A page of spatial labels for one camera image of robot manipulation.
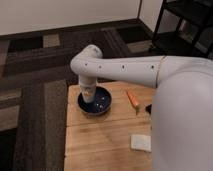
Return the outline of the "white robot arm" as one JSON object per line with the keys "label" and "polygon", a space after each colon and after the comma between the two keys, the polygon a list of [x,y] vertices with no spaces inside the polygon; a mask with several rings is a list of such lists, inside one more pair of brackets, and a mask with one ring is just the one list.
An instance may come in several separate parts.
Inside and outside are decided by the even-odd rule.
{"label": "white robot arm", "polygon": [[105,59],[95,45],[70,62],[90,90],[101,78],[155,89],[152,171],[213,171],[213,60],[187,56]]}

